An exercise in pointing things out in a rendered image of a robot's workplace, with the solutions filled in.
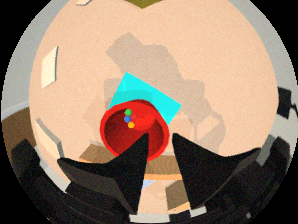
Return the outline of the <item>red cup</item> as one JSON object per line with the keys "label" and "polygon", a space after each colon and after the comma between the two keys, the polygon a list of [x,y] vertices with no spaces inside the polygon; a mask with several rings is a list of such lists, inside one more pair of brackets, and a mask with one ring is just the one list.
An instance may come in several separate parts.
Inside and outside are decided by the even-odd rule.
{"label": "red cup", "polygon": [[[129,128],[128,121],[125,121],[125,112],[128,109],[132,111],[132,115],[137,115],[136,120],[130,119],[134,123],[133,128]],[[164,152],[170,139],[170,132],[164,117],[149,101],[126,101],[126,103],[114,105],[102,115],[100,121],[101,140],[114,156],[125,152],[144,133],[149,133],[148,159],[146,161],[150,161]]]}

